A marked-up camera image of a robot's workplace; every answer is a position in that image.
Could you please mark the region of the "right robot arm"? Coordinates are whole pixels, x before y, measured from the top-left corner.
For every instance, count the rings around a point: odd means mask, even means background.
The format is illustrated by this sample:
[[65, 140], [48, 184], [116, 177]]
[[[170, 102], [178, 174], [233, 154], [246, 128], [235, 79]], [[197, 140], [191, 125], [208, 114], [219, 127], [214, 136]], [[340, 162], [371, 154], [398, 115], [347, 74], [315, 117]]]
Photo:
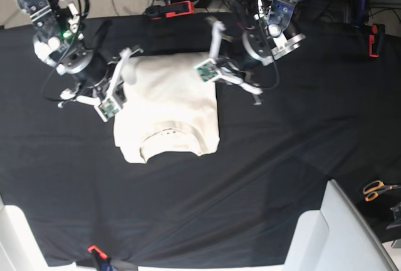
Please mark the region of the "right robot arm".
[[120, 75], [100, 54], [102, 32], [91, 45], [85, 43], [84, 21], [90, 0], [16, 0], [33, 25], [36, 56], [52, 73], [73, 77], [76, 88], [63, 91], [58, 100], [74, 101], [79, 96], [105, 99], [118, 86]]

